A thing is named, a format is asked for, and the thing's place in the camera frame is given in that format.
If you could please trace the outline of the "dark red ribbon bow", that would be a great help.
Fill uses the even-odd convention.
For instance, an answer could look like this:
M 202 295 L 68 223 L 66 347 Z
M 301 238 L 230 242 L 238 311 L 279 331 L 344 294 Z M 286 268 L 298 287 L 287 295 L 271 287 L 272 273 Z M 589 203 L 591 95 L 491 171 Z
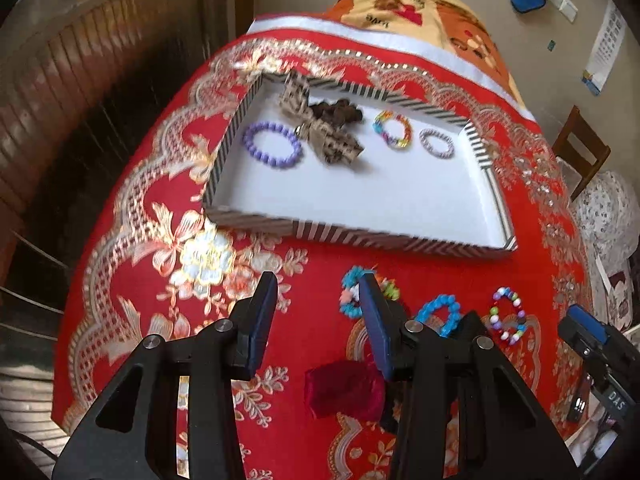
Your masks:
M 336 361 L 306 371 L 304 398 L 315 418 L 343 414 L 377 422 L 384 410 L 385 380 L 371 362 Z

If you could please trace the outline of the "red gold floral bedspread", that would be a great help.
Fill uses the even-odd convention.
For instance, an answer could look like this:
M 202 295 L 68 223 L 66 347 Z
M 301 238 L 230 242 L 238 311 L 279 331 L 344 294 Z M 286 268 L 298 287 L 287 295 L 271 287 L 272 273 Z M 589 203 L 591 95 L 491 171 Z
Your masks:
M 263 72 L 303 73 L 398 91 L 474 122 L 509 205 L 518 248 L 500 259 L 382 252 L 291 237 L 228 232 L 202 214 L 205 181 L 224 128 Z M 509 359 L 562 436 L 580 362 L 556 326 L 589 306 L 582 239 L 549 143 L 529 112 L 463 61 L 303 16 L 264 21 L 218 51 L 145 136 L 99 216 L 68 293 L 55 352 L 53 420 L 72 431 L 145 335 L 198 333 L 274 273 L 279 301 L 264 366 L 232 387 L 252 479 L 382 479 L 394 440 L 375 422 L 317 418 L 304 400 L 311 368 L 366 348 L 338 308 L 344 274 L 366 266 L 394 281 L 411 309 L 439 294 L 486 313 L 512 287 L 527 330 Z

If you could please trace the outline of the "striped white tray box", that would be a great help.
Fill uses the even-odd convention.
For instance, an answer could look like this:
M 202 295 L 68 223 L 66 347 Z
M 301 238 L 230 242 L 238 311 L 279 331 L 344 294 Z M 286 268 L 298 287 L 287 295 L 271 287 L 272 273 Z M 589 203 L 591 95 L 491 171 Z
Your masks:
M 256 124 L 294 122 L 278 105 L 284 76 L 247 90 L 220 142 L 203 208 L 211 222 L 314 242 L 493 257 L 518 247 L 506 199 L 475 125 L 464 117 L 365 84 L 311 78 L 310 102 L 349 99 L 363 120 L 351 165 L 327 165 L 305 145 L 281 169 L 250 156 Z

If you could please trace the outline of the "floral white fabric pile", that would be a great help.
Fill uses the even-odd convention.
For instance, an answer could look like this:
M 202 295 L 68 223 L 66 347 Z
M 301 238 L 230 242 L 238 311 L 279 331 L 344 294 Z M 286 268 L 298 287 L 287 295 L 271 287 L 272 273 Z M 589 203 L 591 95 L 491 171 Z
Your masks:
M 570 205 L 585 245 L 593 315 L 628 330 L 634 318 L 629 259 L 639 247 L 639 202 L 612 170 L 597 174 Z

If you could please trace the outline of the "leopard print bow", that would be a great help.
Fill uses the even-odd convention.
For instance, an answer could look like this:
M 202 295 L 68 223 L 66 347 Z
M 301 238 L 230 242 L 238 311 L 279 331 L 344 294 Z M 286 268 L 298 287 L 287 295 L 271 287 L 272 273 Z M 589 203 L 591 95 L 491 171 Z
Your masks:
M 351 165 L 363 151 L 363 146 L 348 131 L 353 124 L 335 129 L 323 120 L 314 118 L 310 106 L 307 78 L 291 70 L 283 83 L 279 107 L 282 114 L 294 122 L 295 135 L 306 142 L 318 159 L 327 165 Z

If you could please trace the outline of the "dark brown scrunchie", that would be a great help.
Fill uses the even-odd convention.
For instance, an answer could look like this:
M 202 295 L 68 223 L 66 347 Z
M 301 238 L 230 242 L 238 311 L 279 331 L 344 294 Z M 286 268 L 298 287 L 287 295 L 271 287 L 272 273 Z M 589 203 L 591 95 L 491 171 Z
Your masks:
M 333 103 L 326 101 L 314 103 L 311 104 L 310 109 L 314 113 L 314 118 L 323 120 L 335 129 L 361 122 L 363 118 L 360 108 L 348 99 L 339 99 Z

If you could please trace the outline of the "wooden chair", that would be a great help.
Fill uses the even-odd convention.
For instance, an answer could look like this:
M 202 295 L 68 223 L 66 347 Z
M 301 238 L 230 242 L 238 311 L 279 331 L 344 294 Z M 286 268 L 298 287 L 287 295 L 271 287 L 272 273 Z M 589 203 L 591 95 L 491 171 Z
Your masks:
M 552 151 L 580 177 L 575 185 L 570 186 L 571 200 L 576 200 L 611 154 L 611 148 L 586 122 L 576 105 L 553 142 Z

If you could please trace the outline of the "wooden slatted headboard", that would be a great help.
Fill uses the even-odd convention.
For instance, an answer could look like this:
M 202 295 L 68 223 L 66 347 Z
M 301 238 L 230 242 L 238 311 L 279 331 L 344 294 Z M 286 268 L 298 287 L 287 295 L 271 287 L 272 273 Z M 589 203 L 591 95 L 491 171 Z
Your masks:
M 35 244 L 56 170 L 116 179 L 229 38 L 233 0 L 17 0 L 1 26 L 1 267 Z

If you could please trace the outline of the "orange cream patterned blanket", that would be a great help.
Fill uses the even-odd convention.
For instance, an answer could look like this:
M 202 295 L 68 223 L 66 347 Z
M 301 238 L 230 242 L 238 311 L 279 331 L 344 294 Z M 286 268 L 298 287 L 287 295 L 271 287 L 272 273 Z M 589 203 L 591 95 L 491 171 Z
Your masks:
M 338 0 L 324 16 L 426 41 L 471 63 L 518 104 L 524 103 L 485 25 L 460 0 Z

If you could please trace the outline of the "wall calendar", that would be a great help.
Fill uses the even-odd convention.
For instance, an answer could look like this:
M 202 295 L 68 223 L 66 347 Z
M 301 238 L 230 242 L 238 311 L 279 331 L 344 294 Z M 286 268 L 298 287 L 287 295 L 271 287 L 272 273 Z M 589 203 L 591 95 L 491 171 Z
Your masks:
M 627 29 L 626 20 L 613 0 L 608 0 L 602 25 L 591 49 L 582 83 L 593 96 L 598 96 L 610 76 L 620 53 Z

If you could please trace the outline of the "white wall switch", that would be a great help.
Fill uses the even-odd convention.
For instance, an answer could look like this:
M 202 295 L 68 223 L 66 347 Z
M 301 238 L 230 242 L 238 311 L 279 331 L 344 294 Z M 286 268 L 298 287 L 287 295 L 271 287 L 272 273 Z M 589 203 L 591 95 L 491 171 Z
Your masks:
M 567 21 L 574 23 L 577 18 L 578 9 L 572 0 L 548 0 L 548 3 L 554 6 Z

